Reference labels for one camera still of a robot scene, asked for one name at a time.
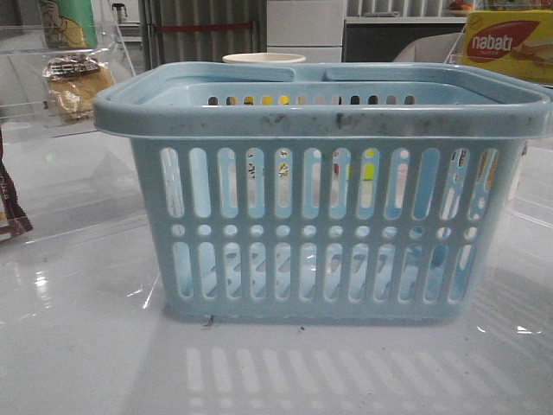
glossy white surface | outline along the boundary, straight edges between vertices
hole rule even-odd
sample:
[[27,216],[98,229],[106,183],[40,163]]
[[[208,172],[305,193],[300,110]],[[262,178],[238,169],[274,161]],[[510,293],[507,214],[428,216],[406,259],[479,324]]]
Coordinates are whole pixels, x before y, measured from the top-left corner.
[[[550,413],[550,143],[524,162],[471,308],[437,326],[178,317],[165,304],[142,208],[108,186],[121,180],[119,161],[132,165],[126,140],[93,133],[29,152],[62,143],[56,154],[72,161],[58,156],[50,177],[66,171],[70,182],[72,171],[79,186],[45,199],[39,214],[29,195],[36,176],[16,181],[37,231],[0,245],[0,413]],[[95,169],[107,153],[118,162]],[[80,205],[61,202],[97,183],[104,190]],[[137,191],[129,179],[122,195]]]

basket hole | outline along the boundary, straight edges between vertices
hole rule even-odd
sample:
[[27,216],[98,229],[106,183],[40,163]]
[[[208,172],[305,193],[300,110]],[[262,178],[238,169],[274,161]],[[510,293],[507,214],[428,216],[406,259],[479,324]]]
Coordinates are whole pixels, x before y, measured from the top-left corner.
[[330,238],[339,238],[342,235],[342,232],[343,232],[342,227],[338,227],[338,226],[330,227],[330,229],[328,229],[328,236]]
[[179,155],[176,150],[167,147],[160,151],[160,158],[168,214],[173,218],[181,218],[184,215],[184,200]]
[[307,149],[303,155],[302,213],[309,219],[319,214],[321,196],[321,151]]
[[226,236],[234,236],[238,233],[238,228],[235,227],[234,225],[226,225],[224,228],[223,228],[223,233],[226,235]]
[[230,298],[241,297],[242,266],[240,246],[236,243],[226,244],[224,254],[227,296]]
[[203,242],[198,246],[200,263],[201,290],[205,297],[214,298],[217,295],[217,269],[215,267],[215,248],[213,244]]
[[416,276],[421,261],[422,246],[412,245],[405,250],[404,268],[399,283],[399,299],[410,301],[415,296]]
[[445,245],[434,247],[432,258],[430,260],[429,273],[424,289],[424,299],[426,301],[436,301],[440,296],[442,288],[443,273],[447,264],[449,249]]
[[258,149],[246,152],[248,213],[253,218],[264,215],[264,153]]
[[395,256],[396,247],[394,245],[387,244],[378,249],[377,273],[374,281],[374,297],[377,300],[386,300],[390,295]]
[[300,250],[300,298],[308,300],[314,295],[317,271],[317,247],[315,244],[303,244]]
[[464,233],[465,239],[468,242],[475,240],[477,235],[478,235],[477,227],[469,227],[468,229],[465,230],[465,233]]
[[368,258],[369,247],[367,244],[357,244],[353,247],[349,278],[350,301],[358,302],[365,295]]
[[397,228],[396,227],[385,227],[382,231],[382,236],[385,239],[393,239],[397,236]]
[[440,151],[426,149],[423,152],[418,168],[416,199],[413,206],[413,217],[421,220],[428,216],[432,198],[435,192],[435,180],[440,163]]
[[288,225],[280,225],[276,229],[276,236],[284,237],[290,234],[290,227]]
[[324,297],[326,300],[335,300],[340,294],[340,274],[342,267],[342,246],[331,244],[326,252]]
[[276,216],[289,218],[292,215],[292,152],[281,148],[275,153],[275,198]]
[[333,155],[334,173],[330,181],[330,217],[341,219],[346,215],[347,181],[350,175],[351,154],[348,149],[340,148]]
[[262,236],[264,232],[264,229],[261,225],[254,225],[250,228],[250,235],[253,237],[259,237]]
[[465,296],[468,276],[473,267],[475,253],[476,248],[470,245],[465,245],[459,250],[451,290],[449,291],[449,300],[456,302]]
[[221,149],[217,155],[219,165],[219,194],[221,213],[226,218],[238,214],[238,193],[236,180],[236,157],[231,149]]
[[377,191],[380,153],[376,149],[363,151],[359,178],[357,216],[369,219],[374,213],[374,199]]
[[185,298],[194,294],[192,284],[192,268],[190,266],[190,251],[183,242],[173,244],[173,262],[179,293]]
[[461,194],[467,177],[469,156],[469,151],[466,149],[457,149],[451,155],[451,163],[449,163],[448,178],[440,210],[440,219],[442,220],[452,220],[459,211]]
[[450,227],[441,227],[438,229],[435,235],[439,240],[445,240],[451,236],[451,228]]
[[199,236],[209,236],[211,235],[211,227],[209,225],[200,225],[198,227]]
[[313,225],[307,225],[302,229],[302,235],[305,238],[312,238],[317,234],[317,228]]
[[355,229],[355,236],[358,238],[366,238],[369,236],[369,233],[371,232],[371,229],[369,227],[358,227]]
[[266,294],[265,245],[256,242],[250,247],[251,295],[264,298]]
[[207,174],[207,155],[201,148],[191,149],[188,154],[194,211],[201,218],[211,214],[211,196]]
[[173,225],[171,227],[171,233],[173,234],[173,236],[175,236],[176,238],[179,238],[181,236],[184,236],[184,233],[185,233],[185,229],[184,229],[184,226],[183,225]]
[[423,227],[412,227],[409,231],[409,237],[414,240],[418,240],[422,238],[424,235],[424,228]]
[[276,298],[287,299],[290,296],[290,245],[280,243],[275,247],[275,294]]
[[406,149],[397,149],[391,155],[385,211],[387,219],[396,219],[402,213],[409,162],[410,153]]

basket handle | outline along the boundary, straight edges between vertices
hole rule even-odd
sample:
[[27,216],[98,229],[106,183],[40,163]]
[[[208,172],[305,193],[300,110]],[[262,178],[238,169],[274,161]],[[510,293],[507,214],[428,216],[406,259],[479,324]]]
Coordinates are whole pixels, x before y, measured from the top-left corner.
[[228,64],[213,62],[187,62],[181,75],[201,77],[209,81],[261,81],[292,82],[296,71],[290,67],[272,67],[269,65]]
[[329,81],[370,81],[370,80],[414,80],[413,71],[405,65],[371,64],[366,67],[352,65],[350,67],[330,67],[325,71],[324,80]]

basket rim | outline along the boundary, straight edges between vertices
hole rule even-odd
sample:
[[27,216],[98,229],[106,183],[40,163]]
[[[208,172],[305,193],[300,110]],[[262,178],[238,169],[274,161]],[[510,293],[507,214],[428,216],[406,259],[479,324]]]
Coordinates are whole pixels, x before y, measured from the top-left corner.
[[[148,98],[172,80],[233,82],[447,83],[504,101],[458,105],[179,105]],[[108,88],[94,100],[96,126],[126,137],[545,137],[553,91],[477,67],[432,63],[228,65],[176,62]]]

plastic basket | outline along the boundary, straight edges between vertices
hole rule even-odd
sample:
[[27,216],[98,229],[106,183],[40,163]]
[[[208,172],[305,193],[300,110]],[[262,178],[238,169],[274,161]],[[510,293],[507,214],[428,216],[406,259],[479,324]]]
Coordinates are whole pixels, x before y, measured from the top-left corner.
[[101,92],[131,137],[170,304],[444,319],[482,273],[553,93],[435,64],[177,63]]

